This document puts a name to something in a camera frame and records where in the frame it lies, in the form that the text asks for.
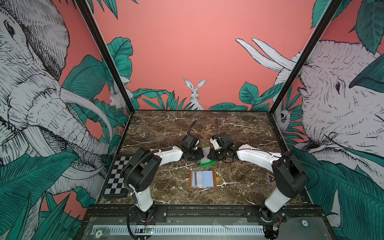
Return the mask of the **green plastic tray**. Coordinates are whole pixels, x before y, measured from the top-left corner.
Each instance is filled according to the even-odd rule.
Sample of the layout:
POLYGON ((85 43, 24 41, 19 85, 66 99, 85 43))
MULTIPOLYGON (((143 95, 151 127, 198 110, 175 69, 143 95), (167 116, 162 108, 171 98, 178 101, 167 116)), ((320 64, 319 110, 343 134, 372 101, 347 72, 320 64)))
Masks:
POLYGON ((216 163, 216 161, 213 161, 213 160, 210 160, 208 158, 209 156, 209 153, 210 153, 210 147, 209 146, 205 146, 205 147, 202 147, 202 150, 203 150, 203 158, 200 159, 200 165, 201 167, 208 167, 208 166, 212 166, 216 163))

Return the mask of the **brown leather card holder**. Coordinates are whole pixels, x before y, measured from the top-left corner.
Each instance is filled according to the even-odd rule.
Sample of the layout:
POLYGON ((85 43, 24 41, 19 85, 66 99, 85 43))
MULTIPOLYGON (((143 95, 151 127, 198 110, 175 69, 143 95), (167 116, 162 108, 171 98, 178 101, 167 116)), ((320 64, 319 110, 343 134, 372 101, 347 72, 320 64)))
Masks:
POLYGON ((215 171, 190 171, 190 189, 213 189, 217 187, 215 171))

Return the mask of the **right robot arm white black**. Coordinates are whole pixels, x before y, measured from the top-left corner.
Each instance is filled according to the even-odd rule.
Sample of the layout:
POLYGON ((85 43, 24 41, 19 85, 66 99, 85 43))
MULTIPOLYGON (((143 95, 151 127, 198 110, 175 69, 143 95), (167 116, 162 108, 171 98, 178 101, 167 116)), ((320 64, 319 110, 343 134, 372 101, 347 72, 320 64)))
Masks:
POLYGON ((226 133, 212 136, 210 142, 213 147, 208 158, 211 160, 231 158, 273 172, 276 188, 260 208, 265 221, 271 221, 287 202, 304 190, 309 181, 309 175, 292 152, 272 153, 248 144, 234 143, 226 133))

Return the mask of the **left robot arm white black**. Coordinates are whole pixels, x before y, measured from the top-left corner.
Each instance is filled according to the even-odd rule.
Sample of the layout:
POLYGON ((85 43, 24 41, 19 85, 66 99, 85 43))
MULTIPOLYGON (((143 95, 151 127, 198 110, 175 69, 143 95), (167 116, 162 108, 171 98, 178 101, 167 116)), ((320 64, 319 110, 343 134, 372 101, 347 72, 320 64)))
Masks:
POLYGON ((154 205, 150 185, 160 166, 180 160, 199 161, 203 150, 198 146, 200 140, 190 134, 174 146, 161 149, 140 147, 124 166, 121 174, 124 186, 132 193, 136 207, 146 213, 154 205))

